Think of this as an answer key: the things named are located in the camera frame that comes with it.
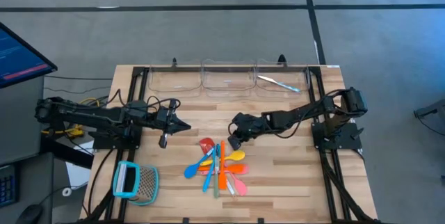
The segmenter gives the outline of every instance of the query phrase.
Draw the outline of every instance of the wooden table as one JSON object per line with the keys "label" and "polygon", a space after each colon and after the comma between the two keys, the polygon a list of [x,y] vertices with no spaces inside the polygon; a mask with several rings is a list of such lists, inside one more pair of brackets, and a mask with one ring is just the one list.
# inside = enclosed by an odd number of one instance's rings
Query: wooden table
{"label": "wooden table", "polygon": [[[132,65],[116,67],[110,95],[114,95],[116,90],[120,89],[123,99],[127,98],[132,70]],[[339,67],[321,66],[321,72],[326,92],[344,88]],[[156,82],[161,81],[168,85],[172,80],[171,75],[170,73],[170,77],[154,77],[149,88],[155,88],[158,85]],[[187,83],[196,79],[192,74],[186,73],[178,73],[175,76],[173,83],[177,81]],[[146,90],[145,99],[149,95],[165,97],[168,94],[163,95],[149,88]],[[291,138],[280,139],[274,135],[263,135],[256,140],[243,143],[241,150],[246,153],[246,157],[237,163],[249,165],[250,172],[247,175],[239,175],[238,178],[248,186],[248,193],[246,196],[238,197],[237,201],[230,197],[228,191],[221,191],[220,197],[215,199],[213,180],[207,193],[203,193],[203,176],[184,178],[184,169],[202,157],[198,141],[206,137],[212,138],[215,142],[227,141],[227,126],[238,112],[259,115],[262,111],[290,110],[309,103],[307,91],[298,96],[263,97],[258,96],[254,90],[255,88],[247,97],[213,96],[205,88],[200,88],[198,96],[187,93],[176,94],[176,98],[182,103],[177,109],[177,115],[190,124],[192,129],[170,136],[166,149],[158,146],[160,131],[144,129],[135,162],[151,164],[159,169],[160,189],[156,201],[151,205],[139,207],[128,204],[126,222],[180,223],[183,217],[190,218],[190,222],[205,223],[256,223],[258,218],[265,218],[267,223],[330,222],[320,158],[312,140],[311,120],[302,122],[296,135]],[[109,106],[121,105],[115,101]],[[232,151],[228,143],[226,144],[229,151]],[[107,152],[108,150],[101,150],[95,154],[90,182]],[[116,151],[106,160],[98,175],[92,195],[92,209],[109,189],[115,153]],[[365,213],[377,218],[363,161],[350,150],[339,150],[339,156],[344,182],[349,193]],[[88,204],[90,186],[89,183],[84,199],[85,205]],[[341,218],[339,196],[335,187],[332,187],[337,214]],[[114,218],[118,215],[119,202],[119,199],[115,200]]]}

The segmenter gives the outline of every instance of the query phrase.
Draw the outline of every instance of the gray floor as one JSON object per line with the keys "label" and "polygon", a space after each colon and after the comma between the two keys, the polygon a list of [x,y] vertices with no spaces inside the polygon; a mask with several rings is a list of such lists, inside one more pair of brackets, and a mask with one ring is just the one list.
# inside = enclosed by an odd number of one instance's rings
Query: gray floor
{"label": "gray floor", "polygon": [[[0,6],[150,6],[305,3],[305,0],[0,0]],[[314,0],[315,4],[445,3],[445,0]],[[327,64],[347,86],[363,90],[369,112],[358,120],[366,170],[381,220],[443,223],[445,138],[414,119],[413,109],[445,98],[445,10],[317,11]],[[116,64],[218,61],[285,54],[316,64],[307,11],[2,13],[8,25],[73,77],[111,77]],[[46,79],[45,86],[81,91],[109,81]],[[88,95],[101,96],[107,89]],[[47,91],[78,100],[84,95]],[[426,122],[445,132],[438,119]],[[58,207],[73,221],[80,200]]]}

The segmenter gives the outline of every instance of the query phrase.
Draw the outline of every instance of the transparent container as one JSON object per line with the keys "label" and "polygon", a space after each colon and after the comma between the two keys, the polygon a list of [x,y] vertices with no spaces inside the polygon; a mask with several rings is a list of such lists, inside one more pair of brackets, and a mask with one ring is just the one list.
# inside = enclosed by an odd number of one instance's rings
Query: transparent container
{"label": "transparent container", "polygon": [[[258,60],[256,72],[257,87],[255,93],[260,97],[298,97],[309,90],[309,75],[310,73],[306,65],[289,65]],[[273,79],[281,85],[261,79],[259,76]],[[284,86],[297,88],[300,92]]]}
{"label": "transparent container", "polygon": [[161,98],[200,96],[201,70],[199,61],[181,65],[152,65],[149,70],[148,88]]}
{"label": "transparent container", "polygon": [[255,87],[255,62],[202,61],[202,85],[210,97],[249,96]]}

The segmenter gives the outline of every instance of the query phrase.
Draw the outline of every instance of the monitor screen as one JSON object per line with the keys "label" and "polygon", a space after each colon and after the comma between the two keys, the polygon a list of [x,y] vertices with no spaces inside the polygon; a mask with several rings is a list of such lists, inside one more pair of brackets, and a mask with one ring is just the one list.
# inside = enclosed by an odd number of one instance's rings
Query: monitor screen
{"label": "monitor screen", "polygon": [[0,88],[55,70],[51,61],[0,23]]}

